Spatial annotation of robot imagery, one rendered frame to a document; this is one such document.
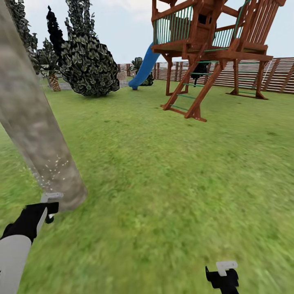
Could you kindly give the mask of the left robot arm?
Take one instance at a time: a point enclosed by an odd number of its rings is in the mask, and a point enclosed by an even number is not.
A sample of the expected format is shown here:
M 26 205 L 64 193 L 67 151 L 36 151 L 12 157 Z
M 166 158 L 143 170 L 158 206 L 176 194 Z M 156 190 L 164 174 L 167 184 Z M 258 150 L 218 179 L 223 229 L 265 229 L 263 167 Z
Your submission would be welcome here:
M 60 198 L 61 192 L 42 195 L 40 203 L 26 205 L 15 223 L 5 228 L 0 239 L 0 294 L 17 294 L 33 239 L 46 216 L 58 212 L 59 202 L 49 201 Z

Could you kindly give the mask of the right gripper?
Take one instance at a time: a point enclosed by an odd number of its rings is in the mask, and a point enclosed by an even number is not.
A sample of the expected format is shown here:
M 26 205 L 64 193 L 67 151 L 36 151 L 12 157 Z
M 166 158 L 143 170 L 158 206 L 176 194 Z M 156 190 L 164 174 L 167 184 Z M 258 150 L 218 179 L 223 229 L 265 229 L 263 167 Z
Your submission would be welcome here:
M 237 281 L 237 274 L 235 271 L 232 269 L 227 269 L 226 273 L 227 276 L 220 276 L 217 271 L 215 272 L 209 272 L 207 266 L 205 267 L 206 271 L 206 277 L 208 281 L 211 281 L 212 286 L 214 289 L 220 288 L 222 292 L 223 285 L 225 284 L 230 284 L 233 285 L 234 287 L 238 287 L 238 281 Z

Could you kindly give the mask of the pesticide atomizer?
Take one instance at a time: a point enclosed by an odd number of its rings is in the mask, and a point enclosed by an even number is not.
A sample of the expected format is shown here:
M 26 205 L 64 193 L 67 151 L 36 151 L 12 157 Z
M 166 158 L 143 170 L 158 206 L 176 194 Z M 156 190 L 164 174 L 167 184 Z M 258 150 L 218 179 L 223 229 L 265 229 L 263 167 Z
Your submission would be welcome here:
M 53 217 L 53 214 L 49 214 L 49 215 L 46 216 L 45 222 L 47 224 L 50 224 L 50 223 L 52 223 L 54 221 L 54 219 L 55 218 Z

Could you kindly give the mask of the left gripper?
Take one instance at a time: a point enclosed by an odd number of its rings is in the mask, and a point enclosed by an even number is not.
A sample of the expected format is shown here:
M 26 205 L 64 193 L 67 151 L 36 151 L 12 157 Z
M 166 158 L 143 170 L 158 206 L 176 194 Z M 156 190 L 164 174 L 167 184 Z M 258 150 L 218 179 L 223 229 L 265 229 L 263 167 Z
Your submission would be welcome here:
M 54 214 L 58 212 L 58 206 L 59 202 L 54 202 L 54 203 L 44 203 L 48 207 L 48 215 L 49 214 Z

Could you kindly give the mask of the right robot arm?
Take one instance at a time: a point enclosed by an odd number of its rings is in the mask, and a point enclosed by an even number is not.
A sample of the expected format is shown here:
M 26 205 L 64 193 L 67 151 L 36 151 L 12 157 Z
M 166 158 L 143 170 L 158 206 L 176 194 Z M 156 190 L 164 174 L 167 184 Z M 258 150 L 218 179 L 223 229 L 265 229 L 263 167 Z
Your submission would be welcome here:
M 237 281 L 237 274 L 234 268 L 238 267 L 236 261 L 221 261 L 216 262 L 218 271 L 209 272 L 207 266 L 205 267 L 206 277 L 211 281 L 214 289 L 220 288 L 222 294 L 239 294 L 236 287 L 239 286 Z

